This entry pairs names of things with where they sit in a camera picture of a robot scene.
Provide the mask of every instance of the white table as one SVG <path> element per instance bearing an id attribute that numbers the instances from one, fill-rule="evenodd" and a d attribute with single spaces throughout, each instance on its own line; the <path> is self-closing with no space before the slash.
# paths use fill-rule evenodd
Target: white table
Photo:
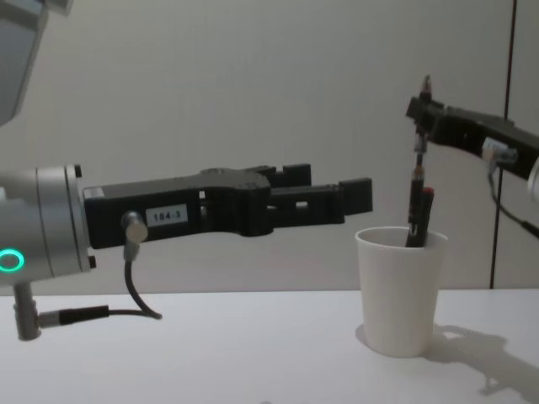
<path id="1" fill-rule="evenodd" d="M 539 403 L 539 290 L 440 292 L 446 333 L 417 359 L 386 358 L 359 340 L 358 292 L 147 300 L 161 322 L 117 316 L 21 343 L 13 301 L 0 298 L 0 402 Z M 41 311 L 132 307 L 128 296 L 37 301 Z"/>

